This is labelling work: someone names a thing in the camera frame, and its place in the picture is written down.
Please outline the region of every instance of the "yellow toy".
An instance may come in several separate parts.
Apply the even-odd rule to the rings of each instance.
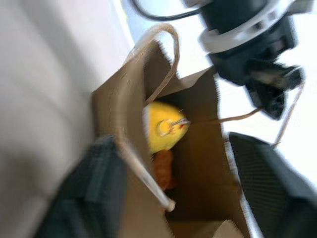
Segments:
[[[144,108],[145,131],[151,153],[171,149],[186,133],[190,122],[175,107],[152,102]]]

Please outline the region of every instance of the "black cable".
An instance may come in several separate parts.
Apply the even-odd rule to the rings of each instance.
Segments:
[[[155,16],[143,10],[142,7],[137,3],[137,0],[131,0],[131,3],[138,13],[140,13],[144,17],[153,21],[174,21],[174,20],[182,19],[185,17],[189,17],[189,16],[193,16],[193,15],[197,15],[201,13],[201,10],[198,8],[193,11],[189,11],[189,12],[185,12],[185,13],[181,13],[181,14],[173,15],[173,16]]]

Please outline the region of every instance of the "paper bag handle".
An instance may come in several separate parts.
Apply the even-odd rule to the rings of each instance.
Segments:
[[[163,23],[151,27],[145,35],[142,37],[139,43],[137,43],[135,49],[129,54],[127,62],[135,60],[137,63],[140,60],[144,60],[150,47],[150,42],[155,39],[161,32],[169,33],[174,40],[174,61],[171,66],[170,71],[167,73],[166,77],[159,85],[159,87],[154,91],[154,93],[146,100],[146,104],[151,103],[160,94],[163,88],[169,83],[171,78],[175,75],[177,71],[177,65],[179,62],[179,39],[178,34],[172,25]],[[134,63],[128,64],[127,72],[134,70]],[[144,167],[140,155],[133,148],[132,143],[129,141],[126,133],[127,128],[127,102],[130,95],[133,95],[133,90],[138,83],[140,78],[136,77],[125,77],[126,80],[122,80],[118,102],[116,105],[116,130],[115,130],[115,141],[121,152],[122,159],[130,167],[133,173],[148,187],[148,189],[153,193],[153,195],[159,200],[161,205],[166,208],[167,211],[174,210],[175,202],[169,199],[165,193],[162,191],[160,186],[152,178],[150,173]]]

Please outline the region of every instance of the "brown paper bag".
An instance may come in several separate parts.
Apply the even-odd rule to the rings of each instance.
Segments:
[[[117,110],[126,110],[127,137],[153,175],[142,114],[146,99],[166,79],[171,66],[157,42],[152,42],[149,48],[142,60],[129,60],[93,93],[93,107],[96,136],[116,134]],[[211,68],[181,80],[173,76],[159,93],[157,100],[183,109],[192,122],[186,135],[172,148],[179,185],[169,196],[176,201],[176,207],[165,217],[158,200],[128,171],[120,238],[170,238],[190,222],[224,220],[232,220],[244,237],[250,237],[239,202],[240,188],[230,172],[220,125],[207,122],[217,119],[214,73]],[[129,91],[126,108],[116,107],[122,83],[129,84],[131,80],[137,83]]]

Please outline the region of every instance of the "orange object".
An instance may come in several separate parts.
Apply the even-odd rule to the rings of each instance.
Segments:
[[[177,186],[172,176],[173,154],[170,150],[162,150],[154,154],[154,170],[157,183],[165,191]]]

